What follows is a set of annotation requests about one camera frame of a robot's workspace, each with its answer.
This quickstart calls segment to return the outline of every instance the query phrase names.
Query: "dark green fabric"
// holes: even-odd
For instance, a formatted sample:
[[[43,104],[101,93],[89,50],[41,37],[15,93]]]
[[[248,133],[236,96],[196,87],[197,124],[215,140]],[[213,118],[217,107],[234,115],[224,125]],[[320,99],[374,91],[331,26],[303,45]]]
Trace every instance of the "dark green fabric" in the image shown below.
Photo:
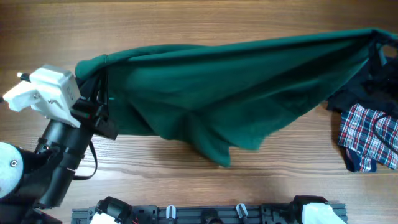
[[[109,113],[121,134],[192,144],[222,166],[229,146],[258,149],[344,85],[368,60],[376,29],[222,46],[158,45],[101,55],[78,78],[109,74]]]

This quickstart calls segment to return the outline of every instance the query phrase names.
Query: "folded cloth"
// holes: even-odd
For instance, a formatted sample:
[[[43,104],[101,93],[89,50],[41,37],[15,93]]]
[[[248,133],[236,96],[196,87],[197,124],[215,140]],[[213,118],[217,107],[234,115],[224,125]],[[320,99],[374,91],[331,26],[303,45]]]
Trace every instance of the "folded cloth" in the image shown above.
[[[346,154],[347,168],[351,167],[353,171],[374,172],[374,161],[396,169],[398,155],[394,151],[398,148],[397,120],[386,116],[384,112],[355,104],[341,114],[338,145],[357,153]]]
[[[185,141],[229,166],[230,146],[258,149],[267,135],[343,86],[383,45],[397,44],[394,38],[360,29],[220,46],[158,45],[81,61],[75,73],[82,80],[108,75],[109,116],[120,134]]]

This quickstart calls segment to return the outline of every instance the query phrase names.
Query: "wooden table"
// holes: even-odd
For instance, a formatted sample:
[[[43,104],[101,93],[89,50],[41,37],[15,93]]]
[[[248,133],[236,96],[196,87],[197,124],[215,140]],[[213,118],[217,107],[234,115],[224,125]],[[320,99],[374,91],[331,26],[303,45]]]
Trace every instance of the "wooden table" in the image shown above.
[[[73,70],[79,60],[145,45],[219,45],[362,27],[398,31],[395,0],[42,2],[0,3],[0,93],[18,83],[17,72],[43,63]],[[0,105],[0,119],[0,141],[26,149],[34,149],[48,122],[7,104]],[[95,137],[97,174],[74,181],[62,206],[47,213],[69,222],[72,208],[106,196],[131,205],[189,206],[322,195],[346,203],[350,223],[397,223],[398,174],[381,166],[376,174],[348,172],[335,144],[339,122],[321,105],[269,136],[258,152],[231,149],[230,168],[178,141]],[[78,173],[93,168],[88,153]]]

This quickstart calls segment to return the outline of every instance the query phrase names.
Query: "wire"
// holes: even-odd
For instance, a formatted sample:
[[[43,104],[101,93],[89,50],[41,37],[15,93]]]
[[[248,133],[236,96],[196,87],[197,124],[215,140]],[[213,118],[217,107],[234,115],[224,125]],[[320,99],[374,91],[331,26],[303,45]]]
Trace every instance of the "wire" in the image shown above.
[[[90,147],[90,151],[91,151],[91,153],[92,153],[92,155],[93,155],[93,157],[94,157],[94,161],[95,161],[95,170],[94,170],[93,174],[91,174],[91,175],[89,175],[89,176],[78,176],[78,175],[76,175],[76,176],[73,178],[73,180],[88,180],[88,179],[92,178],[92,177],[94,176],[94,174],[97,172],[98,161],[97,161],[97,154],[95,153],[95,148],[94,148],[93,142],[90,141],[90,143],[89,143],[88,146]]]
[[[390,145],[389,142],[387,142],[385,139],[383,139],[383,138],[380,136],[380,134],[377,132],[377,130],[376,130],[376,124],[377,124],[377,122],[379,122],[379,121],[380,121],[381,119],[383,119],[383,118],[386,118],[387,116],[388,116],[388,114],[385,113],[384,115],[382,115],[382,116],[376,118],[376,120],[375,120],[375,122],[374,122],[374,125],[373,125],[373,130],[372,130],[372,131],[373,131],[374,135],[376,135],[376,137],[380,140],[380,142],[382,142],[388,149],[390,149],[392,152],[394,152],[394,154],[396,154],[396,155],[398,156],[398,151],[395,150],[395,149]]]

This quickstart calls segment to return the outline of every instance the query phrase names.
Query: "plaid cloth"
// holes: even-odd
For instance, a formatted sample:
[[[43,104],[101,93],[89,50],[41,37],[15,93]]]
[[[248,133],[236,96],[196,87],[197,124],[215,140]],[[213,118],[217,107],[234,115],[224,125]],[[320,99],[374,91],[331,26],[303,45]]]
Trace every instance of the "plaid cloth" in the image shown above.
[[[390,116],[376,119],[384,115],[384,112],[365,109],[356,104],[349,111],[341,114],[340,133],[338,145],[351,151],[348,155],[354,165],[355,171],[369,172],[376,170],[376,163],[388,166],[391,169],[397,168],[398,155],[392,152],[384,145],[373,133],[373,126],[376,125],[376,131],[380,137],[387,141],[393,149],[398,148],[398,124]]]

